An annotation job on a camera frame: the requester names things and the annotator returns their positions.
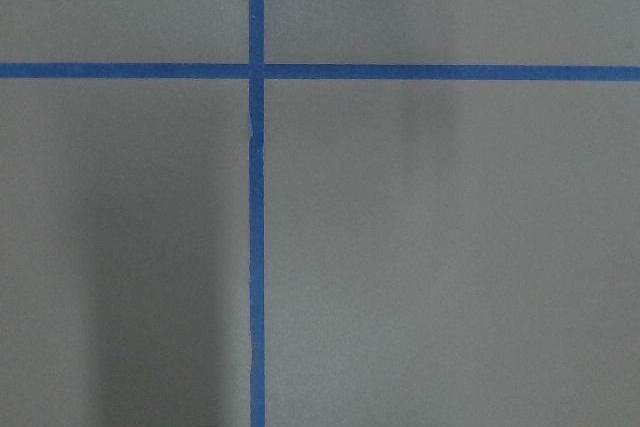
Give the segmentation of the blue tape strip right table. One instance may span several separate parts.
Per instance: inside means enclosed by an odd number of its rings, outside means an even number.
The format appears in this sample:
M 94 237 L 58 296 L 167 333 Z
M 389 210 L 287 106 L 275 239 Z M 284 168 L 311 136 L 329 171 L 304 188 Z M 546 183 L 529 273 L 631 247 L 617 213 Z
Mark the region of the blue tape strip right table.
M 3 79 L 250 79 L 637 82 L 637 66 L 3 63 Z

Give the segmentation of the blue tape strip vertical right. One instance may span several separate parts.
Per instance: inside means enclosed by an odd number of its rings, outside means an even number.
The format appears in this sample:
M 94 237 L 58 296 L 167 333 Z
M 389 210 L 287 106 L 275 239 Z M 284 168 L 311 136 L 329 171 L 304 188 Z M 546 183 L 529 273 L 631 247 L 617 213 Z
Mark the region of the blue tape strip vertical right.
M 250 424 L 266 424 L 264 303 L 264 0 L 249 0 Z

